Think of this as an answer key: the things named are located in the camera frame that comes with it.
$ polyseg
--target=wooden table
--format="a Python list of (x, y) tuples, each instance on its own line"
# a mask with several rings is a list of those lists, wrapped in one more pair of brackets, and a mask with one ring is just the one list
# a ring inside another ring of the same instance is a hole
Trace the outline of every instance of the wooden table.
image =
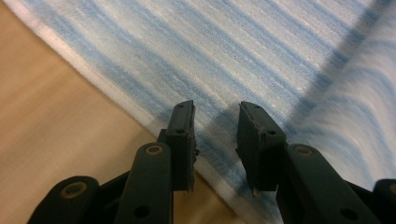
[[(155, 136), (115, 105), (0, 3), (0, 223), (25, 223), (59, 181), (101, 184), (130, 169)], [(175, 223), (243, 223), (195, 174), (175, 195)]]

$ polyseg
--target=towel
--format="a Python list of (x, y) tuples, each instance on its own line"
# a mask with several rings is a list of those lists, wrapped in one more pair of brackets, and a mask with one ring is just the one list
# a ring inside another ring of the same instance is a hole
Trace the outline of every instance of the towel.
[(281, 216), (273, 192), (252, 197), (234, 151), (241, 101), (350, 182), (396, 176), (395, 2), (5, 2), (152, 133), (194, 100), (195, 169), (246, 223)]

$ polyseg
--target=table surface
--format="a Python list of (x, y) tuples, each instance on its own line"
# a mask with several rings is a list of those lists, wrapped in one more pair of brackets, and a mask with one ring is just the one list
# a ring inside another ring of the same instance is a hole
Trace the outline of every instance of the table surface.
[[(59, 181), (100, 184), (130, 169), (155, 137), (0, 3), (0, 223), (25, 223)], [(195, 174), (175, 194), (175, 223), (244, 223)]]

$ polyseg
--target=folded cloth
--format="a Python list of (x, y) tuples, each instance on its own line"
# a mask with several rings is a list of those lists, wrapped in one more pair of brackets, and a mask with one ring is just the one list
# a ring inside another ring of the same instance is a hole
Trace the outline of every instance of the folded cloth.
[(173, 105), (194, 100), (195, 168), (247, 223), (281, 217), (274, 193), (251, 196), (234, 151), (243, 100), (347, 180), (371, 188), (396, 175), (394, 2), (6, 3), (154, 134)]

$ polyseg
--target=fabric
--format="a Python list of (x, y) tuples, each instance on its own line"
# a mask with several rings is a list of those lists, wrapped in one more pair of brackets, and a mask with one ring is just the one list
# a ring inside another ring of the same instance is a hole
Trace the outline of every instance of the fabric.
[(274, 193), (252, 197), (234, 151), (241, 101), (348, 181), (396, 177), (395, 2), (5, 2), (154, 134), (194, 100), (195, 169), (247, 223), (281, 217)]

